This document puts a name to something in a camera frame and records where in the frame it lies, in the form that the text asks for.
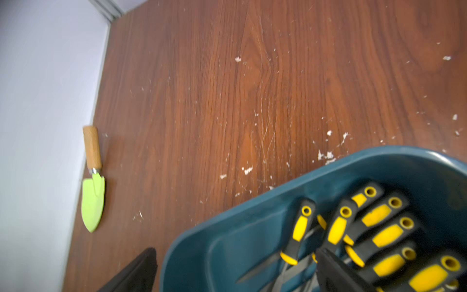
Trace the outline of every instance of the green trowel blade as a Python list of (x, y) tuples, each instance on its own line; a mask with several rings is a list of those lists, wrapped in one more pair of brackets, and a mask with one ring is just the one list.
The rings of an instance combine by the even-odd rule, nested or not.
[(81, 201), (81, 216), (89, 232), (96, 230), (104, 208), (104, 191), (106, 182), (98, 173), (92, 178), (83, 180), (83, 199)]

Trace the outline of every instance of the wood grain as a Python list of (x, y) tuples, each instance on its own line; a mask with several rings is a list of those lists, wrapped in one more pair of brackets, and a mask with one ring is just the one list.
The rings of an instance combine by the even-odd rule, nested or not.
[(97, 290), (148, 246), (162, 265), (182, 232), (323, 166), (319, 151), (467, 161), (466, 41), (460, 0), (153, 0), (125, 15), (94, 118), (106, 204), (93, 234), (78, 206), (64, 291)]

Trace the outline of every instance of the wooden handle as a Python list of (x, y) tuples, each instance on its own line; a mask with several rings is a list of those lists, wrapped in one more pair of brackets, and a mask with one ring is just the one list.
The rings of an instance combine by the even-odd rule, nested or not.
[(84, 126), (83, 134), (85, 137), (86, 162), (89, 170), (93, 168), (100, 170), (102, 162), (100, 160), (99, 135), (97, 128), (93, 126)]

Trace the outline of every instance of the garden trowel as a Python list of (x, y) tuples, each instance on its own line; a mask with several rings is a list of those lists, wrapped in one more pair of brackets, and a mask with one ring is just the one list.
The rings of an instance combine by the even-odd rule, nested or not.
[(104, 208), (105, 180), (100, 176), (102, 162), (100, 160), (99, 136), (97, 128), (83, 127), (86, 149), (86, 163), (92, 178), (83, 180), (83, 197), (81, 216), (89, 232), (96, 230)]

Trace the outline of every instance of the white wall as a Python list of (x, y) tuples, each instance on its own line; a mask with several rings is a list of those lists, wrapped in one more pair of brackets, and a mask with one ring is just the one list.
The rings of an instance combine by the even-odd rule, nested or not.
[(59, 291), (108, 24), (87, 0), (0, 0), (0, 291)]

